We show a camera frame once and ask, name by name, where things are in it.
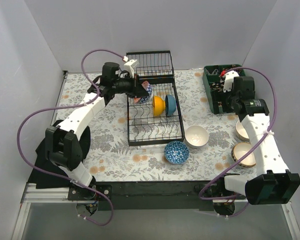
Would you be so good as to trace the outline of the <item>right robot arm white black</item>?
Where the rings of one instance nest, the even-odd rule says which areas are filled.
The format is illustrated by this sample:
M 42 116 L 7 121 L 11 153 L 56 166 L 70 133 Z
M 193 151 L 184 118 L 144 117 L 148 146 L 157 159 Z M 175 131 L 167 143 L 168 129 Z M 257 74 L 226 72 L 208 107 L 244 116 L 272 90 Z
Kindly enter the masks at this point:
M 251 205 L 286 204 L 300 186 L 300 176 L 290 172 L 273 132 L 269 130 L 269 109 L 263 99 L 255 98 L 251 76 L 224 76 L 225 104 L 239 117 L 252 145 L 257 176 L 226 175 L 216 186 L 217 195 L 227 199 L 233 193 L 245 196 Z

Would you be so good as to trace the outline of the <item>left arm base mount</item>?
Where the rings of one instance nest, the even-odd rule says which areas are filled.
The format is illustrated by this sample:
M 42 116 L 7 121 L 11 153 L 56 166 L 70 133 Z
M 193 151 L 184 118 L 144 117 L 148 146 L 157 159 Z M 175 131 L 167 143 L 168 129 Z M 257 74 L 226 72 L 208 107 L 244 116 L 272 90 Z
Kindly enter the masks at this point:
M 108 199 L 111 199 L 113 188 L 110 184 L 92 183 L 89 187 L 103 193 Z M 76 202 L 76 210 L 78 210 L 79 214 L 89 217 L 95 214 L 100 203 L 107 201 L 103 196 L 100 196 L 94 191 L 79 187 L 75 184 L 70 185 L 67 200 Z

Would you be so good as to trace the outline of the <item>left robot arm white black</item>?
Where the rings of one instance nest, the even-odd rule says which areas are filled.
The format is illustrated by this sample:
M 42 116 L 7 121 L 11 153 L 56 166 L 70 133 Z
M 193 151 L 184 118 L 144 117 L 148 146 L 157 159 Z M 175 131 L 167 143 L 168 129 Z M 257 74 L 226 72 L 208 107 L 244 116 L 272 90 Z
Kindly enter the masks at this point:
M 135 72 L 138 60 L 128 60 L 123 73 L 115 62 L 106 62 L 99 75 L 87 90 L 80 107 L 76 108 L 65 120 L 45 131 L 45 157 L 63 170 L 71 181 L 80 186 L 79 194 L 85 200 L 96 196 L 96 187 L 91 184 L 93 177 L 84 166 L 86 153 L 83 151 L 82 134 L 87 132 L 91 120 L 105 108 L 117 94 L 126 94 L 129 98 L 149 97 Z

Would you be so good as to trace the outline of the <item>blue ceramic bowl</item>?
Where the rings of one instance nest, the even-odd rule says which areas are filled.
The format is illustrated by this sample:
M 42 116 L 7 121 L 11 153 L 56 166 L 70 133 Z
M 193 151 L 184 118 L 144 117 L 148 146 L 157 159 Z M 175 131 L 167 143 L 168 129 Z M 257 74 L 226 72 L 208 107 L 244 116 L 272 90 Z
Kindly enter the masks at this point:
M 165 96 L 165 115 L 172 116 L 177 109 L 176 99 L 168 94 Z

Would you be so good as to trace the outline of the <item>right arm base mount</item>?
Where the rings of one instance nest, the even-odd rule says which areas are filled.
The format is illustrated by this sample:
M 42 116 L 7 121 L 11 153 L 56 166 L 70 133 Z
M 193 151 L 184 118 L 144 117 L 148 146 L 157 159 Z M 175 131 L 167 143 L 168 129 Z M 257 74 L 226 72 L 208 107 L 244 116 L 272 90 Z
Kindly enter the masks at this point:
M 218 218 L 227 220 L 234 218 L 243 213 L 250 205 L 246 201 L 245 205 L 240 210 L 236 210 L 235 200 L 238 200 L 242 195 L 226 190 L 222 188 L 222 185 L 218 185 L 217 183 L 213 183 L 205 190 L 203 189 L 204 188 L 198 192 L 198 198 L 202 201 L 212 201 L 215 215 Z

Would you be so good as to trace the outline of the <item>red patterned bowl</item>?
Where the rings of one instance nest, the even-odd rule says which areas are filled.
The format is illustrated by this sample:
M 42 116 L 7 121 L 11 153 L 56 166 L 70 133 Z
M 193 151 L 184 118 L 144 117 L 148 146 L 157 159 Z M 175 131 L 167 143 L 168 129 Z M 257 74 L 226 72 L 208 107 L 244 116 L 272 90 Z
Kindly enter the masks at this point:
M 142 84 L 141 92 L 133 99 L 135 104 L 145 104 L 153 96 L 153 87 L 148 81 L 144 81 Z

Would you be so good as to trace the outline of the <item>plain white bowl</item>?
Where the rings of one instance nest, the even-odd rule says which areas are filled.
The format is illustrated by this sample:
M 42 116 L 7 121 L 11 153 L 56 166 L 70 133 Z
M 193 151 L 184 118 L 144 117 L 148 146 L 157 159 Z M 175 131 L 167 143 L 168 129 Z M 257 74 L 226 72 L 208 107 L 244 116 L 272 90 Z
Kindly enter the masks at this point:
M 192 149 L 205 146 L 209 141 L 208 131 L 199 125 L 192 125 L 185 131 L 185 142 Z

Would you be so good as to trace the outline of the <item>blue patterned bowl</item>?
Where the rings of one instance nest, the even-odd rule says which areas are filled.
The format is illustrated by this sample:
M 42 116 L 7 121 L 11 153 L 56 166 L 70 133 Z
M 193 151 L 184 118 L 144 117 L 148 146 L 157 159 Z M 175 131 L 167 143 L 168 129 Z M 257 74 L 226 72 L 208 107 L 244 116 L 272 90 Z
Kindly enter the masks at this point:
M 184 164 L 189 157 L 189 149 L 181 141 L 171 141 L 164 148 L 164 156 L 174 165 Z

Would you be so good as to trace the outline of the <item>yellow bowl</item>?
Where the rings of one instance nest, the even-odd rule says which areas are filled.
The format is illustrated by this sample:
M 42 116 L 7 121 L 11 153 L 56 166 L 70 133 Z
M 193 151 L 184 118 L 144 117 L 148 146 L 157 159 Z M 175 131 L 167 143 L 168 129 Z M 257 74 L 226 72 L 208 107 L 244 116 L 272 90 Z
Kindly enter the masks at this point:
M 153 106 L 153 115 L 155 117 L 160 116 L 166 108 L 165 102 L 159 96 L 153 96 L 152 106 Z

